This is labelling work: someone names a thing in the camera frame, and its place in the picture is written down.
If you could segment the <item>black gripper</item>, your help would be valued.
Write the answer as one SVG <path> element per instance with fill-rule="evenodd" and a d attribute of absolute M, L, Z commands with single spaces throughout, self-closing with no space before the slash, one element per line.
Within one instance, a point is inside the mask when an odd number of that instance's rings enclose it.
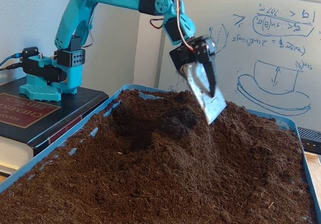
<path fill-rule="evenodd" d="M 223 94 L 216 87 L 216 42 L 209 36 L 200 36 L 188 39 L 187 43 L 192 50 L 182 43 L 169 54 L 210 125 L 227 106 Z"/>

